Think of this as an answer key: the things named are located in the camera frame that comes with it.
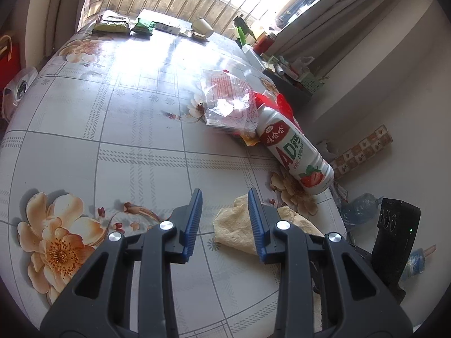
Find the curtain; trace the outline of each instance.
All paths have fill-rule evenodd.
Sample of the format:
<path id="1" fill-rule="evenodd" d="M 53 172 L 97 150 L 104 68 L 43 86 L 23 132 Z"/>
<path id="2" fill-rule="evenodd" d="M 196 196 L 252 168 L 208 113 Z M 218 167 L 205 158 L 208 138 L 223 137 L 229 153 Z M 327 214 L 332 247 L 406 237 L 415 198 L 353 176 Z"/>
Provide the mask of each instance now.
<path id="1" fill-rule="evenodd" d="M 45 56 L 50 57 L 77 31 L 85 0 L 50 0 L 47 12 Z"/>
<path id="2" fill-rule="evenodd" d="M 333 69 L 356 45 L 358 45 L 400 2 L 401 0 L 383 0 L 364 19 L 353 26 L 342 37 L 329 46 L 323 53 L 315 57 L 308 65 L 316 77 L 324 77 Z"/>
<path id="3" fill-rule="evenodd" d="M 319 57 L 385 0 L 318 0 L 277 34 L 267 55 Z"/>

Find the red plastic bag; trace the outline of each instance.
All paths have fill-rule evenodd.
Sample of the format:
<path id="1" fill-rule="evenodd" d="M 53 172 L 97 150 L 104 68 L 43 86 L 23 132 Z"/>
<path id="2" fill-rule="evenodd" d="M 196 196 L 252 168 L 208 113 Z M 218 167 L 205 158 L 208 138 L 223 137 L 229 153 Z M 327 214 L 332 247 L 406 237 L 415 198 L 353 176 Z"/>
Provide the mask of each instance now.
<path id="1" fill-rule="evenodd" d="M 290 120 L 290 122 L 292 122 L 299 129 L 299 131 L 304 133 L 304 131 L 302 131 L 301 127 L 299 126 L 298 121 L 295 119 L 293 115 L 293 109 L 291 108 L 291 105 L 288 104 L 288 102 L 286 101 L 285 97 L 282 94 L 279 94 L 277 96 L 276 99 L 277 103 L 274 103 L 271 99 L 269 99 L 267 96 L 263 94 L 254 92 L 254 95 L 257 107 L 264 104 L 267 107 L 277 110 L 280 114 L 287 117 Z"/>

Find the strawberry picture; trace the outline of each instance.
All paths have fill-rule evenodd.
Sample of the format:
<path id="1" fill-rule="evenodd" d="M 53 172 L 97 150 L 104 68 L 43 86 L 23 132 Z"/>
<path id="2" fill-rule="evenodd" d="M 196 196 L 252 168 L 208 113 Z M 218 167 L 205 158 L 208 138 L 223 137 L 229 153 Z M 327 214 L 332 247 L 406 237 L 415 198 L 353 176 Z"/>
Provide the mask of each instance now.
<path id="1" fill-rule="evenodd" d="M 324 175 L 318 167 L 314 168 L 312 165 L 309 165 L 305 169 L 305 173 L 299 174 L 299 177 L 304 187 L 311 188 L 321 183 Z"/>

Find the plastic bag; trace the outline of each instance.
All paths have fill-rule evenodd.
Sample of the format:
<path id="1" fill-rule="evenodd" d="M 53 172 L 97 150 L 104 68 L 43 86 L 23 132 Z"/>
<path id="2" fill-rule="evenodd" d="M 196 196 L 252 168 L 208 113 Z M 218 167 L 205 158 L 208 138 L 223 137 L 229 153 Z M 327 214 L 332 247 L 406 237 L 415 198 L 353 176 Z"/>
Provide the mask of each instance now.
<path id="1" fill-rule="evenodd" d="M 310 72 L 308 65 L 311 64 L 315 59 L 312 56 L 309 57 L 299 57 L 290 65 L 291 68 L 299 75 L 299 77 Z"/>
<path id="2" fill-rule="evenodd" d="M 260 104 L 265 104 L 267 107 L 276 109 L 280 114 L 285 116 L 291 123 L 293 123 L 299 129 L 299 131 L 304 133 L 304 131 L 302 131 L 301 127 L 299 126 L 298 121 L 293 115 L 293 109 L 291 109 L 291 105 L 286 101 L 285 97 L 282 94 L 278 94 L 276 100 L 274 100 L 273 96 L 268 91 L 265 91 L 263 94 L 255 93 L 255 100 L 258 106 L 260 106 Z"/>
<path id="3" fill-rule="evenodd" d="M 24 68 L 3 89 L 1 115 L 8 122 L 36 76 L 37 71 L 34 67 Z"/>
<path id="4" fill-rule="evenodd" d="M 342 205 L 340 215 L 347 230 L 363 225 L 379 214 L 379 205 L 384 197 L 376 198 L 371 193 L 364 193 L 352 202 Z"/>
<path id="5" fill-rule="evenodd" d="M 152 35 L 155 25 L 156 23 L 153 21 L 138 18 L 138 22 L 133 27 L 132 31 L 138 34 Z"/>
<path id="6" fill-rule="evenodd" d="M 254 90 L 246 81 L 226 71 L 203 71 L 205 123 L 230 132 L 254 135 L 258 124 Z"/>

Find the beige cloth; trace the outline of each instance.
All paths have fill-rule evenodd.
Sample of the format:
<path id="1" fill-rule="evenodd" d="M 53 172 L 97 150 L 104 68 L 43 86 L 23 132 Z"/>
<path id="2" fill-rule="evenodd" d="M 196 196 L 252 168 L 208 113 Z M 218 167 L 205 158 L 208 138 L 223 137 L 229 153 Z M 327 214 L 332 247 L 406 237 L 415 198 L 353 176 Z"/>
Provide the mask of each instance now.
<path id="1" fill-rule="evenodd" d="M 247 194 L 235 199 L 233 206 L 221 209 L 213 220 L 215 241 L 246 253 L 257 254 L 247 210 Z M 290 207 L 280 207 L 277 211 L 282 220 L 291 222 L 304 232 L 323 236 L 310 221 L 294 212 Z"/>

